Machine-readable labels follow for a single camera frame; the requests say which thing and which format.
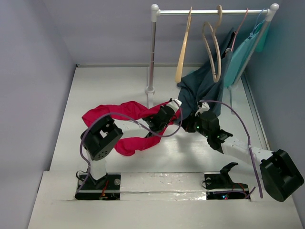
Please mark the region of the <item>red t shirt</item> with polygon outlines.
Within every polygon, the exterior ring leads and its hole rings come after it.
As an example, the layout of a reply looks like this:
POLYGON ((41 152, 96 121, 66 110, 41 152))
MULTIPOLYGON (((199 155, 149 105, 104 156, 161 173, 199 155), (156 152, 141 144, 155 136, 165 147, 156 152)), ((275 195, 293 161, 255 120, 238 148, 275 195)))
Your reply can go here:
MULTIPOLYGON (((129 101, 122 103, 120 105, 115 104, 106 104, 99 105, 89 111, 87 111, 81 118, 87 127, 91 126, 91 124, 102 115, 116 112, 120 114, 124 114, 128 117, 131 117, 135 120, 140 120, 146 118, 150 115, 156 114, 161 106, 167 105, 168 102, 161 103, 153 108, 148 109, 142 104, 136 101, 129 101)), ((143 151, 150 147, 157 145, 161 138, 159 136, 152 135, 149 138, 145 137, 127 137, 126 133, 123 133, 122 138, 115 146, 115 150, 123 156, 132 156, 135 154, 135 151, 140 150, 143 151)))

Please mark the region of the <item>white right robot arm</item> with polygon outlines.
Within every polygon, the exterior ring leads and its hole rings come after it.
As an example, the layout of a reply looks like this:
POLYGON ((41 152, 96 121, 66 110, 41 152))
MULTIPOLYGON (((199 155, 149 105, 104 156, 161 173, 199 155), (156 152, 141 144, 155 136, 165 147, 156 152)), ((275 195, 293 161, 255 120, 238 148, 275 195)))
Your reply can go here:
POLYGON ((218 117, 211 111, 190 115, 182 121, 182 127, 186 132, 198 132, 206 137, 213 150, 235 157, 253 167, 259 164, 265 191, 279 202, 285 201, 305 182, 286 151, 263 150, 239 140, 221 129, 218 117))

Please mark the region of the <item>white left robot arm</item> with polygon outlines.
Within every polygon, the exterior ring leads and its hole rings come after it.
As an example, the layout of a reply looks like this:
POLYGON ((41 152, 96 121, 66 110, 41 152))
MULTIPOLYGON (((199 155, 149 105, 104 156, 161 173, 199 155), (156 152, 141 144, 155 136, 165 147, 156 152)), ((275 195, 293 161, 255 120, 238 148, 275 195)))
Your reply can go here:
POLYGON ((82 185, 90 183, 101 188, 107 180, 106 156, 115 149, 123 156, 132 156, 158 144, 166 128, 181 115, 182 103, 170 100, 153 108, 146 108, 135 101, 121 105, 100 105, 89 110, 82 119, 87 125, 81 135, 80 150, 88 164, 82 185))

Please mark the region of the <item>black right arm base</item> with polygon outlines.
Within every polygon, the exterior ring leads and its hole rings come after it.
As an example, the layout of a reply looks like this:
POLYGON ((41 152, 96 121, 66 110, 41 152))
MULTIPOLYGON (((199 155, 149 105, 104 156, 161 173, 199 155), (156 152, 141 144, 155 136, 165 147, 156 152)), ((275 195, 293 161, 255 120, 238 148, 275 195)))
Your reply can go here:
POLYGON ((230 162, 218 172, 208 172, 203 176, 201 186, 206 190, 207 200, 251 200, 251 194, 255 187, 242 182, 234 182, 230 176, 230 171, 238 166, 237 162, 230 162))

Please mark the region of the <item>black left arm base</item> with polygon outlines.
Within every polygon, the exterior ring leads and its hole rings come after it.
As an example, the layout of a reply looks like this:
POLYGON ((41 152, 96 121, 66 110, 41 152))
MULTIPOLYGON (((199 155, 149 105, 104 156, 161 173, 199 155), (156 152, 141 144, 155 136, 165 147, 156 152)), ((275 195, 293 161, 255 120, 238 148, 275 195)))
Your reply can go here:
POLYGON ((86 181, 87 172, 77 171, 78 179, 75 199, 77 200, 120 200, 120 173, 108 173, 98 181, 89 177, 86 181))

